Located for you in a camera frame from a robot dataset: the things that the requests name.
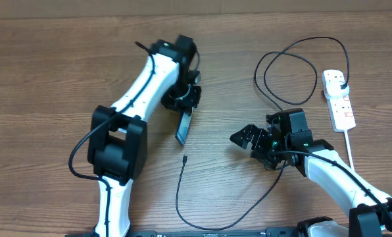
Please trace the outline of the blue Galaxy smartphone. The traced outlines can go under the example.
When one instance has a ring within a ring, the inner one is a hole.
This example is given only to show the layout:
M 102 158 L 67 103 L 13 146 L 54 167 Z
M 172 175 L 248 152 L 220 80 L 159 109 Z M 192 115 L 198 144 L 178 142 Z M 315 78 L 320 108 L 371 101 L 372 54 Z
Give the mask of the blue Galaxy smartphone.
M 184 145 L 188 132 L 189 132 L 189 128 L 190 128 L 190 124 L 191 124 L 191 118 L 193 115 L 193 111 L 194 108 L 191 108 L 190 111 L 185 111 L 181 113 L 180 116 L 180 121 L 178 124 L 178 128 L 176 130 L 176 139 L 179 142 L 180 145 Z

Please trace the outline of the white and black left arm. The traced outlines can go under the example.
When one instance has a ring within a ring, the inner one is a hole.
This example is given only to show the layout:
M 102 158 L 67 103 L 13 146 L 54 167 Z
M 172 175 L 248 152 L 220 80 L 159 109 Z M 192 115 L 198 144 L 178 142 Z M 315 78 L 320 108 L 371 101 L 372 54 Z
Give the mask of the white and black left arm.
M 180 114 L 176 139 L 185 144 L 201 98 L 199 52 L 192 38 L 158 40 L 144 49 L 147 62 L 128 91 L 110 107 L 98 106 L 91 129 L 68 158 L 70 172 L 99 184 L 99 220 L 89 236 L 129 236 L 131 190 L 148 157 L 147 122 L 158 104 Z

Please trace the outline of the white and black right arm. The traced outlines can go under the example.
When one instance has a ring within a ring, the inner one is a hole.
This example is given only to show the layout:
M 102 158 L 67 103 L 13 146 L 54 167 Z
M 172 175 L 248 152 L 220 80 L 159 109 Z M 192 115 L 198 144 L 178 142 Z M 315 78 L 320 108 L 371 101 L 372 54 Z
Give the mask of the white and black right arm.
M 266 170 L 279 164 L 295 167 L 319 185 L 349 219 L 348 226 L 322 216 L 298 222 L 292 236 L 392 236 L 392 197 L 373 187 L 342 161 L 327 141 L 314 140 L 302 109 L 267 115 L 268 128 L 248 124 L 230 141 L 251 148 L 251 157 Z

